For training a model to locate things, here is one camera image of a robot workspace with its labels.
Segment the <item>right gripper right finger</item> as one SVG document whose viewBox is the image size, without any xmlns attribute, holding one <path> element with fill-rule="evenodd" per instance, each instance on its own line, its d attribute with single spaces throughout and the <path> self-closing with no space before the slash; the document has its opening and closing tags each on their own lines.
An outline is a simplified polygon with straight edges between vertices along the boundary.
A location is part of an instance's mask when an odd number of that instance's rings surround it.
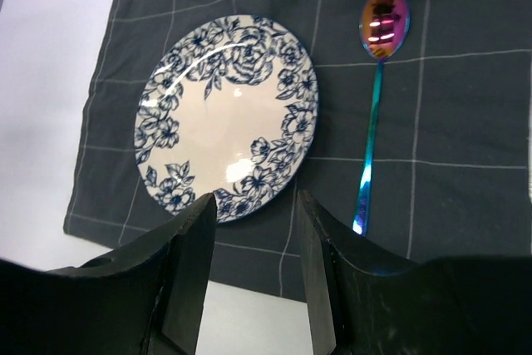
<svg viewBox="0 0 532 355">
<path fill-rule="evenodd" d="M 356 234 L 305 190 L 297 221 L 314 353 L 530 353 L 530 257 L 418 264 Z"/>
</svg>

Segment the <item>dark checked cloth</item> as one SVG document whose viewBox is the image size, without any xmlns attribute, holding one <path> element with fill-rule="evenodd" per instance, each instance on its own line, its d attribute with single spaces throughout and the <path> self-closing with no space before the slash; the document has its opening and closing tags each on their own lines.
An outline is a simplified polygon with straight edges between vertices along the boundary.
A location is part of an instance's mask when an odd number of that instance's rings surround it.
<svg viewBox="0 0 532 355">
<path fill-rule="evenodd" d="M 311 52 L 318 129 L 298 178 L 270 205 L 219 227 L 214 281 L 301 301 L 293 202 L 309 190 L 352 221 L 374 65 L 357 22 L 366 0 L 113 0 L 83 110 L 64 231 L 115 248 L 168 219 L 134 165 L 135 104 L 163 53 L 232 12 L 289 28 Z M 531 0 L 407 0 L 411 27 L 383 77 L 370 240 L 423 262 L 531 252 Z"/>
</svg>

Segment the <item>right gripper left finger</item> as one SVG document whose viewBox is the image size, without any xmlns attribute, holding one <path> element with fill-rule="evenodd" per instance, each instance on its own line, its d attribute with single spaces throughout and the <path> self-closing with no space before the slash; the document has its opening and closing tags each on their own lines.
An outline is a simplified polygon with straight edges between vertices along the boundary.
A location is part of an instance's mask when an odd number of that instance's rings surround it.
<svg viewBox="0 0 532 355">
<path fill-rule="evenodd" d="M 195 353 L 215 229 L 216 201 L 207 194 L 78 268 L 2 261 L 2 353 Z"/>
</svg>

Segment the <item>blue floral plate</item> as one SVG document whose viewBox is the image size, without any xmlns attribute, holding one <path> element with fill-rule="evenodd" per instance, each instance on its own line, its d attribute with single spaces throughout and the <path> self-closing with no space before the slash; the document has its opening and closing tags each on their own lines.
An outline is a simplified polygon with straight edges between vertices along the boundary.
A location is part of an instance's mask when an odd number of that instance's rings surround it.
<svg viewBox="0 0 532 355">
<path fill-rule="evenodd" d="M 135 162 L 165 211 L 211 193 L 218 221 L 233 222 L 288 185 L 317 119 L 316 73 L 295 35 L 267 17 L 220 17 L 183 36 L 151 73 Z"/>
</svg>

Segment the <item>iridescent spoon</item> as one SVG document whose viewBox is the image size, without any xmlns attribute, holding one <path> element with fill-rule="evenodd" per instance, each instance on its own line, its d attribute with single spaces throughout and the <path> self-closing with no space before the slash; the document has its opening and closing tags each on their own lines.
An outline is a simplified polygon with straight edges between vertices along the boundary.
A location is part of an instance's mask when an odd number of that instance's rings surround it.
<svg viewBox="0 0 532 355">
<path fill-rule="evenodd" d="M 359 22 L 361 43 L 368 54 L 377 61 L 372 86 L 365 155 L 356 211 L 352 222 L 352 230 L 360 235 L 367 233 L 370 216 L 372 163 L 384 64 L 402 46 L 410 27 L 410 17 L 406 0 L 367 0 Z"/>
</svg>

